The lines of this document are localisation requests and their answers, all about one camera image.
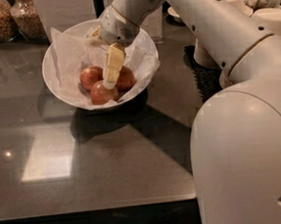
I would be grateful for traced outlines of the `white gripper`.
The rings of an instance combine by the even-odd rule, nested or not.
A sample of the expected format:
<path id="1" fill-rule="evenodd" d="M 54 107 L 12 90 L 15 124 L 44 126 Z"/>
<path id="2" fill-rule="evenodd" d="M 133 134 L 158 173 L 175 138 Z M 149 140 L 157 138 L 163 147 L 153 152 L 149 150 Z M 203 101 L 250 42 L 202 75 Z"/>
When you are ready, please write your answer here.
<path id="1" fill-rule="evenodd" d="M 125 61 L 124 48 L 129 46 L 139 34 L 140 27 L 124 18 L 115 7 L 105 9 L 97 26 L 86 34 L 86 44 L 97 46 L 102 40 L 112 44 L 105 53 L 103 67 L 104 88 L 112 90 L 118 81 Z"/>

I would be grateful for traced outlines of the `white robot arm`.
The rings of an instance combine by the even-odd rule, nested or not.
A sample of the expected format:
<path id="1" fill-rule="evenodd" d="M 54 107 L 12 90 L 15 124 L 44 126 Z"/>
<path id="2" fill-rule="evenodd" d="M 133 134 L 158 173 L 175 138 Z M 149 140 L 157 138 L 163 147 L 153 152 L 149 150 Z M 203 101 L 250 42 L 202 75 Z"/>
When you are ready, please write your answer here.
<path id="1" fill-rule="evenodd" d="M 114 0 L 92 40 L 110 46 L 105 86 L 124 49 L 168 2 L 222 70 L 229 87 L 201 107 L 191 164 L 203 224 L 281 224 L 281 37 L 224 0 Z"/>

